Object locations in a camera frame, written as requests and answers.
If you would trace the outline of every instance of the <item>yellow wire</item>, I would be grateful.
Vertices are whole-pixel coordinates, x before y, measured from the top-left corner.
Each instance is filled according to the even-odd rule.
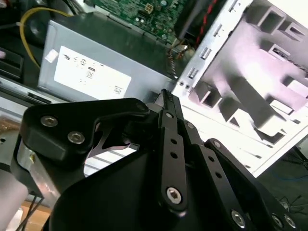
[[[20,20],[20,26],[19,26],[19,33],[20,33],[20,38],[21,38],[21,41],[23,42],[23,45],[27,51],[27,54],[29,55],[30,59],[32,60],[32,62],[34,62],[34,64],[40,68],[39,64],[37,63],[37,61],[35,60],[30,48],[29,48],[29,45],[27,43],[27,40],[26,40],[26,37],[25,37],[25,23],[27,21],[27,19],[33,15],[34,13],[36,12],[39,12],[39,11],[52,11],[52,12],[55,12],[55,13],[59,13],[65,17],[71,17],[72,15],[69,15],[65,12],[62,12],[62,11],[59,11],[59,10],[55,10],[55,9],[51,9],[51,8],[47,8],[47,7],[36,7],[36,8],[32,8],[30,10],[28,10],[24,15],[23,17],[21,18]]]

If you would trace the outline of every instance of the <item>red wire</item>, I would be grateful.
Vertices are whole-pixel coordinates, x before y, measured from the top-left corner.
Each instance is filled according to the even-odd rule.
[[[197,38],[197,41],[196,41],[196,45],[197,45],[197,46],[199,45],[200,40],[201,40],[201,36],[202,36],[203,33],[204,33],[204,28],[205,28],[205,26],[206,26],[206,24],[207,24],[207,17],[208,17],[209,14],[212,12],[213,7],[214,7],[214,5],[216,4],[217,1],[218,1],[218,0],[213,0],[213,2],[208,6],[208,9],[207,9],[207,11],[206,11],[206,14],[205,14],[204,17],[203,17],[203,24],[202,24],[202,26],[201,26],[201,28],[200,28],[200,34],[199,34],[199,36],[198,36],[198,38]]]

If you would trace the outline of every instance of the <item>black cable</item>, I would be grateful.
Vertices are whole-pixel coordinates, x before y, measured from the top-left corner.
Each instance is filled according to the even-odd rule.
[[[74,6],[72,5],[72,3],[69,0],[62,0],[62,1],[68,6],[68,8],[73,13],[73,15],[78,14],[78,12],[75,10]]]
[[[20,225],[18,226],[16,231],[19,231],[21,229],[21,227],[23,227],[28,222],[29,218],[33,215],[33,213],[39,207],[39,205],[42,203],[43,200],[44,200],[44,198],[40,199],[40,201],[37,203],[37,205],[29,212],[29,214],[27,214],[27,216],[25,217],[23,222],[20,223]]]
[[[32,208],[33,208],[33,205],[34,205],[36,199],[37,199],[37,196],[35,195],[34,198],[33,198],[33,200],[32,200],[32,202],[31,202],[31,205],[30,205],[30,207],[29,207],[29,210],[28,210],[28,213],[27,213],[26,217],[29,216],[29,213],[31,212],[31,210],[32,210]],[[25,231],[25,230],[26,230],[26,226],[27,226],[27,223],[23,226],[23,228],[22,228],[21,230],[22,230],[22,231]]]

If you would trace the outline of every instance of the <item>barcode label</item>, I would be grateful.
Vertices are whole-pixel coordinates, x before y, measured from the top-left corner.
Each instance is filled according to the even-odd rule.
[[[118,86],[115,86],[115,88],[114,88],[114,93],[117,94],[117,95],[119,95],[119,94],[121,94],[121,92],[122,92],[122,88],[120,88],[120,87],[118,87]]]

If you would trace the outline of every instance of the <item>white label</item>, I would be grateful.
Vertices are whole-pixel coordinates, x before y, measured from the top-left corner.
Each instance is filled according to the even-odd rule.
[[[59,53],[52,49],[48,55],[46,55],[45,59],[52,64],[52,62],[58,57]]]
[[[108,100],[123,98],[131,77],[62,46],[54,80],[96,99]]]

